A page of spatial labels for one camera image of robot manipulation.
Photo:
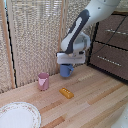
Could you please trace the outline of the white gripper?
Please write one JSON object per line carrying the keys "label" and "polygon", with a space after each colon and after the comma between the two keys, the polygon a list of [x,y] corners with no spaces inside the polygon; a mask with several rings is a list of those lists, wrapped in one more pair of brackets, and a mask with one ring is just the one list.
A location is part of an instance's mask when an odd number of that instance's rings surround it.
{"label": "white gripper", "polygon": [[66,53],[57,53],[57,63],[58,64],[82,64],[85,62],[85,52],[76,52],[71,55]]}

